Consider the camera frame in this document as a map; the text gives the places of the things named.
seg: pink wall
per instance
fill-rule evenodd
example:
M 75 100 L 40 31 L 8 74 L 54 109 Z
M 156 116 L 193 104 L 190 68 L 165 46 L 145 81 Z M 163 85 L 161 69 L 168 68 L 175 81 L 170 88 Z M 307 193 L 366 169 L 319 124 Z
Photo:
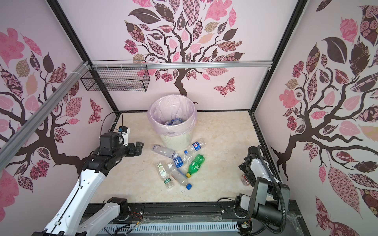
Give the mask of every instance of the pink wall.
M 3 2 L 1 22 L 0 146 L 81 63 L 46 2 Z M 94 137 L 109 112 L 100 92 L 86 91 L 81 82 L 70 90 L 0 171 L 2 234 L 44 229 L 71 191 L 83 158 L 98 146 Z
M 149 63 L 165 63 L 271 60 L 296 2 L 64 0 L 60 4 L 92 60 L 146 59 Z M 148 11 L 150 16 L 141 11 Z M 188 23 L 187 30 L 177 22 Z M 187 95 L 198 103 L 199 110 L 250 109 L 265 70 L 198 68 L 176 70 L 177 74 L 174 69 L 149 70 L 147 92 L 110 94 L 122 110 L 147 110 L 167 94 Z M 132 99 L 138 103 L 124 102 Z
M 310 1 L 256 112 L 311 235 L 376 235 L 377 18 Z

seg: beige table surface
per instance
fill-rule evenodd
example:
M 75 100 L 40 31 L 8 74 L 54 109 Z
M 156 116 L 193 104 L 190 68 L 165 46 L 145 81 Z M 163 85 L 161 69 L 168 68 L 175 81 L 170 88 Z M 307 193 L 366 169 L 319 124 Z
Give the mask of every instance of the beige table surface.
M 240 181 L 243 172 L 238 168 L 244 162 L 248 147 L 259 144 L 247 111 L 198 112 L 193 142 L 205 139 L 206 147 L 197 153 L 206 160 L 188 179 L 193 185 L 190 190 L 175 180 L 175 186 L 167 190 L 159 178 L 155 164 L 172 160 L 151 151 L 155 143 L 162 145 L 162 141 L 146 113 L 124 113 L 124 125 L 131 129 L 129 143 L 144 143 L 142 154 L 124 157 L 110 171 L 91 202 L 100 203 L 111 197 L 127 198 L 128 202 L 203 202 L 252 193 L 253 188 Z

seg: trash can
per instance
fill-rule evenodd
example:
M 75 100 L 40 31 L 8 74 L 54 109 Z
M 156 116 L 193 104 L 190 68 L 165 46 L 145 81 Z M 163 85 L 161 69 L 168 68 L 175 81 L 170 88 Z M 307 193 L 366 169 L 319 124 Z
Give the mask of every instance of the trash can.
M 148 120 L 160 135 L 164 146 L 173 150 L 183 150 L 192 141 L 194 125 L 197 122 L 197 110 L 193 102 L 183 95 L 167 95 L 159 98 L 147 112 Z M 164 125 L 167 120 L 180 118 L 178 125 Z

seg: blue bottle label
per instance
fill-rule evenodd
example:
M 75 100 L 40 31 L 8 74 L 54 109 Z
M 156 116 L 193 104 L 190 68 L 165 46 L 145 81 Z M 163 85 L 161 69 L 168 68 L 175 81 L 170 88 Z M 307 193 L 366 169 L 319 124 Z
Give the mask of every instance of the blue bottle label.
M 199 149 L 201 149 L 201 146 L 200 146 L 200 144 L 198 143 L 198 142 L 195 142 L 194 144 L 192 144 L 193 145 L 193 147 L 194 147 L 194 149 L 196 150 L 196 151 L 198 151 Z
M 175 165 L 177 168 L 181 167 L 184 163 L 183 163 L 183 160 L 181 159 L 181 157 L 177 157 L 175 159 L 173 159 L 174 162 L 175 162 Z

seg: wire basket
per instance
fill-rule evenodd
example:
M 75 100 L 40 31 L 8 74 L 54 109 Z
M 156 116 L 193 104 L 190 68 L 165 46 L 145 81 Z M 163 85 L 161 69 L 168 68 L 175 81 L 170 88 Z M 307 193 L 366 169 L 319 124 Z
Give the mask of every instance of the wire basket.
M 108 91 L 147 91 L 150 82 L 145 60 L 133 61 L 133 64 L 93 65 L 82 77 L 81 82 L 87 91 L 99 91 L 100 87 Z

